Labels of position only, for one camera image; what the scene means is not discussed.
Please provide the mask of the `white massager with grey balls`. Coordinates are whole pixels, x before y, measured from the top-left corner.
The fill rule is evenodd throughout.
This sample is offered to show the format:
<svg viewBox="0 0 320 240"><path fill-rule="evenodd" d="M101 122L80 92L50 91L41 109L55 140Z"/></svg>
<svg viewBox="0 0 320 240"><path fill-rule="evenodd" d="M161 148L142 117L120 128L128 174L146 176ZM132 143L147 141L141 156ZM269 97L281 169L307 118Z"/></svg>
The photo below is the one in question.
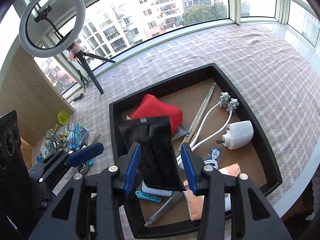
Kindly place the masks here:
<svg viewBox="0 0 320 240"><path fill-rule="evenodd" d="M221 133L230 122L233 113L239 107L239 100L231 97L229 93L222 92L217 103L210 102L205 110L195 137L188 144L192 150L199 148Z"/></svg>

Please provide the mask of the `blue patterned plastic bag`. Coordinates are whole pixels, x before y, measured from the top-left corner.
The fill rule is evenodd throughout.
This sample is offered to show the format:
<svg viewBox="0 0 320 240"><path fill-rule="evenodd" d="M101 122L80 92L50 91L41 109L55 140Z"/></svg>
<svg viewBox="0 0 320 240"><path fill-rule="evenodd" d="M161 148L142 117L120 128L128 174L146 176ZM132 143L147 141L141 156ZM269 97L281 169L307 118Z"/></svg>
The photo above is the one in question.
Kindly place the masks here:
<svg viewBox="0 0 320 240"><path fill-rule="evenodd" d="M74 142L80 146L88 132L87 128L82 126L82 124L77 123L75 128L73 129L74 132Z"/></svg>

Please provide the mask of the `red cloth pouch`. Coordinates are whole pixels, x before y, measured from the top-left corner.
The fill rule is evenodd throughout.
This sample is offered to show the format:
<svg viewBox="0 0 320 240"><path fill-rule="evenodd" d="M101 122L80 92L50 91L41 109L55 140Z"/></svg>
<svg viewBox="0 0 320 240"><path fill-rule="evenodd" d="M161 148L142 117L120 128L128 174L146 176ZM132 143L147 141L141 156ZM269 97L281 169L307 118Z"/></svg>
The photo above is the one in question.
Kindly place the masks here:
<svg viewBox="0 0 320 240"><path fill-rule="evenodd" d="M182 111L161 100L151 94L144 95L139 107L130 116L131 119L155 118L160 116L168 116L170 121L171 133L174 134L183 121Z"/></svg>

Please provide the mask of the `white power adapter plug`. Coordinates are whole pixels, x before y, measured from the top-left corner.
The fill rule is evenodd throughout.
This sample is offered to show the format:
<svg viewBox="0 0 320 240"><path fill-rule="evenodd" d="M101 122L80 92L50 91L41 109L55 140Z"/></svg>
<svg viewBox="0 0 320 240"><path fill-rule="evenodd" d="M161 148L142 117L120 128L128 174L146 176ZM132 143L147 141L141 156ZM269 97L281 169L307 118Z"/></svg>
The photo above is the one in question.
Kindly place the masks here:
<svg viewBox="0 0 320 240"><path fill-rule="evenodd" d="M249 120L228 124L226 133L221 139L217 139L217 144L223 144L229 150L235 150L248 144L254 135L252 123Z"/></svg>

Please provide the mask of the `yellow shuttlecock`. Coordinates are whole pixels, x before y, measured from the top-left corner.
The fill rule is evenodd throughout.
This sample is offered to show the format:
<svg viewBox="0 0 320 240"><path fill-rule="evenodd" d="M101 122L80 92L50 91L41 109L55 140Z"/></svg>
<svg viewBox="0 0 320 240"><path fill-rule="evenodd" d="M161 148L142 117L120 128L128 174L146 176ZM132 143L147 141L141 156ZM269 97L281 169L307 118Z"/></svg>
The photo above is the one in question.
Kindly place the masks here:
<svg viewBox="0 0 320 240"><path fill-rule="evenodd" d="M70 121L70 115L66 111L60 111L57 114L57 119L58 119L59 124L67 125L67 124L69 124L69 121Z"/></svg>

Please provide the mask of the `black tripod stand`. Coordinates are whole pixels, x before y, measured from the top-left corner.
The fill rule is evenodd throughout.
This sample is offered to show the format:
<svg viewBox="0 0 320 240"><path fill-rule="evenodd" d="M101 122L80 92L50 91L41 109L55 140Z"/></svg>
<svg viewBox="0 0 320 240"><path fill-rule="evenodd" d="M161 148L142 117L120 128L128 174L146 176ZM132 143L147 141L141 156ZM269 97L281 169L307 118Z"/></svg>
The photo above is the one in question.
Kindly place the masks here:
<svg viewBox="0 0 320 240"><path fill-rule="evenodd" d="M91 81L93 82L93 84L95 85L95 87L97 88L99 93L101 95L104 94L104 90L94 74L94 68L91 67L91 65L88 63L87 59L89 59L89 58L96 59L96 60L100 60L100 61L108 62L108 63L115 63L115 61L108 59L108 58L105 58L105 57L101 57L99 55L92 54L92 53L86 53L82 50L75 53L74 57L76 57L80 61L82 67L84 68L86 73L89 75L89 78L91 79Z"/></svg>

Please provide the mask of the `black power strip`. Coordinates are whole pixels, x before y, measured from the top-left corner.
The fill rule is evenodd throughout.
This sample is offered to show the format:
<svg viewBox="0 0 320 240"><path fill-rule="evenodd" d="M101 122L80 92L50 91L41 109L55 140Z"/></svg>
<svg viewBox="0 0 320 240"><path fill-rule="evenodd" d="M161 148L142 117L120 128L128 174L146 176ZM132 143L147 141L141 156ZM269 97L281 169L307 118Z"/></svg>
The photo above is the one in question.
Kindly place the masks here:
<svg viewBox="0 0 320 240"><path fill-rule="evenodd" d="M78 101L84 96L83 93L79 93L73 97L73 101Z"/></svg>

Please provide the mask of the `grey GT sachet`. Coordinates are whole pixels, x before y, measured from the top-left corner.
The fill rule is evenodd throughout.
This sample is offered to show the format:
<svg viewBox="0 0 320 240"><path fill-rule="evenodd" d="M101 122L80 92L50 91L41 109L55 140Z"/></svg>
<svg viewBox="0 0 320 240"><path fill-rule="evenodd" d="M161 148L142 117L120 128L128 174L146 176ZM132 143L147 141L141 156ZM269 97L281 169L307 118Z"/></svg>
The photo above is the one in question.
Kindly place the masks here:
<svg viewBox="0 0 320 240"><path fill-rule="evenodd" d="M180 125L176 129L175 133L172 135L171 139L172 139L172 141L174 141L179 138L185 137L187 134L188 134L188 130L183 125Z"/></svg>

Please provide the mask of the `orange white tissue pack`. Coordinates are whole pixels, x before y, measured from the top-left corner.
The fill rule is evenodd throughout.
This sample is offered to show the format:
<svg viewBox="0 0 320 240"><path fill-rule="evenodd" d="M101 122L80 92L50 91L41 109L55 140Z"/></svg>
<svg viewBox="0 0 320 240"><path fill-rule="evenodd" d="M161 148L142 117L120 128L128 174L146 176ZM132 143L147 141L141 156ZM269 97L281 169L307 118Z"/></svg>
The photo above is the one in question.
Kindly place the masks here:
<svg viewBox="0 0 320 240"><path fill-rule="evenodd" d="M229 166L225 166L223 168L219 169L219 172L221 174L237 177L241 173L241 169L238 163L231 164ZM187 207L189 212L189 217L191 221L200 220L202 218L203 209L207 210L207 207L204 207L204 196L195 196L193 194L193 191L191 191L188 181L185 180L183 182L184 187L186 191L183 192L185 199L187 201ZM224 211L230 211L231 210L231 197L229 193L224 193L223 190L218 191L217 188L211 188L211 190L214 189L214 192L217 192L217 194L211 193L209 197L214 197L214 199L211 201L211 204L215 204L215 206L224 206Z"/></svg>

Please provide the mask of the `black storage tray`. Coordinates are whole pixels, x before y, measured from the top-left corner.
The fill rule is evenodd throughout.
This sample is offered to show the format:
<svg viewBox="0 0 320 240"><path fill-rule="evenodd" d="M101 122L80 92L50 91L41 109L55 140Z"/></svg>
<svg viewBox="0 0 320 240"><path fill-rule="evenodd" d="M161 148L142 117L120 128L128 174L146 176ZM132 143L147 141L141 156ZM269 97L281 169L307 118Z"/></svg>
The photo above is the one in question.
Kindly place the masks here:
<svg viewBox="0 0 320 240"><path fill-rule="evenodd" d="M274 152L248 103L215 63L175 75L112 102L109 105L109 115L114 159L118 160L127 153L119 125L139 107L146 94L180 108L183 113L182 124L189 127L211 85L215 85L215 88L205 111L207 120L199 131L195 154L202 158L207 157L209 150L216 146L217 140L225 134L226 121L233 123L249 120L254 130L252 140L234 150L223 147L219 167L238 163L242 172L252 178L261 192L269 195L283 181ZM200 223L190 220L184 199L157 223L145 226L148 218L160 207L160 204L142 201L135 196L129 198L124 209L135 238L173 237L198 230Z"/></svg>

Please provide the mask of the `blue correction tape dispenser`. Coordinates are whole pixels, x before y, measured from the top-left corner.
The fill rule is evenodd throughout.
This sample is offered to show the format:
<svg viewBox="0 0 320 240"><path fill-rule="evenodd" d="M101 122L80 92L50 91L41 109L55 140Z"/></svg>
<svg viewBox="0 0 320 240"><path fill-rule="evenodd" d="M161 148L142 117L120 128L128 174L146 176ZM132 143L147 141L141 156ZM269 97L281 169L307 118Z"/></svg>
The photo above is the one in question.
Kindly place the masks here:
<svg viewBox="0 0 320 240"><path fill-rule="evenodd" d="M209 150L207 159L208 159L208 160L215 160L215 161L219 162L219 160L220 160L221 157L222 157L222 154L223 154L223 151L222 151L220 148L218 148L218 147L212 147L212 148Z"/></svg>

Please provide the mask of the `wooden board panel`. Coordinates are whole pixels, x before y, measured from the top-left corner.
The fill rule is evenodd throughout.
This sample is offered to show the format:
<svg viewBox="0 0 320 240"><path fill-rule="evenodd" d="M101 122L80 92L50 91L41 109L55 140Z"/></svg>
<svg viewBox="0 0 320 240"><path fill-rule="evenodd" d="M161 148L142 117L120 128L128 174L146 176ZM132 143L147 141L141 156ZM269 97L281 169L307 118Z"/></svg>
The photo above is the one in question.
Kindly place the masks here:
<svg viewBox="0 0 320 240"><path fill-rule="evenodd" d="M60 111L74 112L18 40L1 67L1 115L12 110L17 112L20 137L31 146L56 125Z"/></svg>

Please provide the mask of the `small metal spring clamp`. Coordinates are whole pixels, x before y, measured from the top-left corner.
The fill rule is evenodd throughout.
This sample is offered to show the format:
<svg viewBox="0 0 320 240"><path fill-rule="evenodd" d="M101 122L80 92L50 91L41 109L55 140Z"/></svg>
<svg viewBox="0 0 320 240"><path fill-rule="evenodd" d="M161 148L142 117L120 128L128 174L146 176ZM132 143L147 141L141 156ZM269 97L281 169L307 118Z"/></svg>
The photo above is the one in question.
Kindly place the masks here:
<svg viewBox="0 0 320 240"><path fill-rule="evenodd" d="M60 140L58 139L58 137L55 135L53 129L50 129L50 130L49 130L49 133L50 133L50 136L51 136L51 141L52 141L53 148L54 148L55 150L59 149L60 146L61 146L61 142L60 142Z"/></svg>

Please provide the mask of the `blue round tape measure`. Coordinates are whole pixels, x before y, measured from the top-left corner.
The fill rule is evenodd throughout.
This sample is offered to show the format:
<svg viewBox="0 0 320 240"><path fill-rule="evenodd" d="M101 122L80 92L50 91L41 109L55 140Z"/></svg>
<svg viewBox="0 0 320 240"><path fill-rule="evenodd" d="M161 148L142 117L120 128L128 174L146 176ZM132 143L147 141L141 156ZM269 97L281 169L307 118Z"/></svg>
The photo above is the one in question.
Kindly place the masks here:
<svg viewBox="0 0 320 240"><path fill-rule="evenodd" d="M67 152L76 152L78 150L78 145L75 142L71 142L67 146Z"/></svg>

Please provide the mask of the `black foil pouch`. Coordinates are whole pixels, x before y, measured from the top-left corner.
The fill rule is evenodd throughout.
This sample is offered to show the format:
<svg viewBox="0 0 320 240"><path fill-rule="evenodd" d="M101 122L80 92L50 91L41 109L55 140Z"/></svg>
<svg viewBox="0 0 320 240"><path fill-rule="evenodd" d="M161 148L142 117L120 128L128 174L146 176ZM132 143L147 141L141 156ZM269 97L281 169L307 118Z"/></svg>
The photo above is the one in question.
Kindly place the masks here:
<svg viewBox="0 0 320 240"><path fill-rule="evenodd" d="M185 190L172 145L168 116L122 121L119 130L127 148L133 142L140 143L138 172L148 187L168 191Z"/></svg>

